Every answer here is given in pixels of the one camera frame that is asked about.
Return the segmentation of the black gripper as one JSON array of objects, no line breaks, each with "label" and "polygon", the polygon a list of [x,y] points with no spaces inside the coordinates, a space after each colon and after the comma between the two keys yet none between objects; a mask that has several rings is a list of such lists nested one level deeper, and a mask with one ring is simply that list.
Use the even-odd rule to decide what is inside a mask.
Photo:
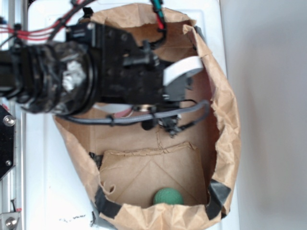
[{"label": "black gripper", "polygon": [[88,48],[98,74],[98,101],[102,103],[178,108],[191,78],[203,69],[198,56],[177,62],[162,60],[148,41],[139,47],[131,33],[104,24],[70,26],[66,41]]}]

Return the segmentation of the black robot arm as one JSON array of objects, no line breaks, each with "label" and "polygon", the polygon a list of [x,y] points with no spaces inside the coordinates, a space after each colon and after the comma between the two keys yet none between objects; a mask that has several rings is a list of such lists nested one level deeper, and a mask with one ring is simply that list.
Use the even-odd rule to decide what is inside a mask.
[{"label": "black robot arm", "polygon": [[160,59],[148,41],[98,23],[70,26],[64,42],[15,44],[0,54],[0,94],[31,113],[79,115],[95,103],[168,107],[185,99],[197,56]]}]

